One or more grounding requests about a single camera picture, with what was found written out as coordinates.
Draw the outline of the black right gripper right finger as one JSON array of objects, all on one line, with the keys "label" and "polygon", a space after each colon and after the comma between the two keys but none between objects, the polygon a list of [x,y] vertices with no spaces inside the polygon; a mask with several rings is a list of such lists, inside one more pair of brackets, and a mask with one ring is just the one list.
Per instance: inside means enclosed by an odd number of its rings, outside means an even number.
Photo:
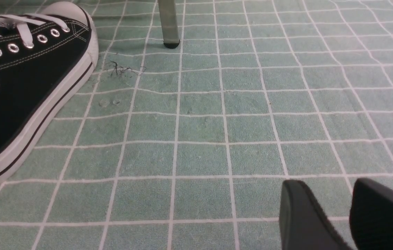
[{"label": "black right gripper right finger", "polygon": [[369,178],[357,179],[349,223],[357,249],[393,250],[393,190]]}]

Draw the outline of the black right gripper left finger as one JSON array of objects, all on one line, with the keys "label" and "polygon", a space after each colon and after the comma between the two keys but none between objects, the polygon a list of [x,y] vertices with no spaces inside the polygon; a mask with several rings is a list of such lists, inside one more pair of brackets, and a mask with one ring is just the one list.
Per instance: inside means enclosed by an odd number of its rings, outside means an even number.
[{"label": "black right gripper left finger", "polygon": [[301,180],[284,180],[279,208],[282,250],[351,250]]}]

